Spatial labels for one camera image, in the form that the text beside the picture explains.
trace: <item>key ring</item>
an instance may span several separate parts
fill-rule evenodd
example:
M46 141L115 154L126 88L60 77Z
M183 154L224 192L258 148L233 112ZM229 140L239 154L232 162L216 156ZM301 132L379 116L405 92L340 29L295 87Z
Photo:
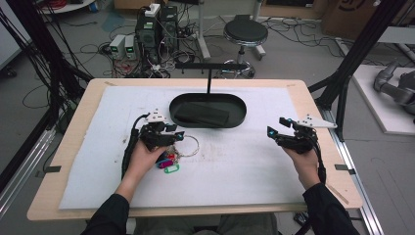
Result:
M200 149L200 146L199 146L199 141L198 141L198 139L197 139L197 138L195 138L194 136L191 136L191 135L184 135L183 137L184 137L184 138L189 137L189 138L191 138L191 139L195 140L195 141L196 141L196 144L198 145L198 147L197 147L197 148L196 148L196 150L195 150L195 151L193 151L191 154L189 154L189 155L184 155L184 154L180 153L180 152L177 150L176 146L173 144L173 145L172 145L172 148L173 148L174 153L177 155L177 159L180 159L181 157L188 158L188 157L195 156L195 155L199 152L199 149Z

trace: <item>power strip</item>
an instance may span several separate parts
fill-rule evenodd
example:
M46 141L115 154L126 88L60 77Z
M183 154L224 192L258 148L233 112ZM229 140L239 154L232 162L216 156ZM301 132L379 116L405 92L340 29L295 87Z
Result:
M160 10L160 4L152 3L150 4L150 11L146 11L144 15L146 17L155 17Z

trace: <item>black stool seat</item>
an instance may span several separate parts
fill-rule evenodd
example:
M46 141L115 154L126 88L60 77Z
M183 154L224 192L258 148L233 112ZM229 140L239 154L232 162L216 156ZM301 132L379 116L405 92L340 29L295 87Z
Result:
M268 30L264 25L251 20L229 22L223 32L229 41L248 47L262 44L268 36Z

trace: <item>wooden table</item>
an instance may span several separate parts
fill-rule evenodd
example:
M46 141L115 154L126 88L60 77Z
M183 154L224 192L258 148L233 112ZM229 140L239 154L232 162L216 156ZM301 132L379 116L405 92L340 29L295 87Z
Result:
M108 86L207 86L206 79L93 79L82 97L51 165L61 165L60 172L47 173L28 210L30 220L83 219L90 218L95 210L59 210L60 201L67 186L73 160L83 141L86 130L97 110L101 97ZM212 88L219 87L286 87L295 105L299 117L311 114L320 117L317 107L307 87L301 80L279 79L214 79ZM361 198L351 180L348 171L336 170L334 165L343 165L338 149L327 129L317 129L324 164L327 168L327 187L339 199L346 209L358 209ZM240 212L300 212L305 204L216 206L186 208L131 209L130 216L162 216L190 214L221 214Z

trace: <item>black oval tray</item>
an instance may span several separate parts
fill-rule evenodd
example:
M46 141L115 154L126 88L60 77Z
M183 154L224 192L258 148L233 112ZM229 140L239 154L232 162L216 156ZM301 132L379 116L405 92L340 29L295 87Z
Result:
M247 114L241 98L220 93L182 94L171 101L169 110L174 123L190 128L232 128Z

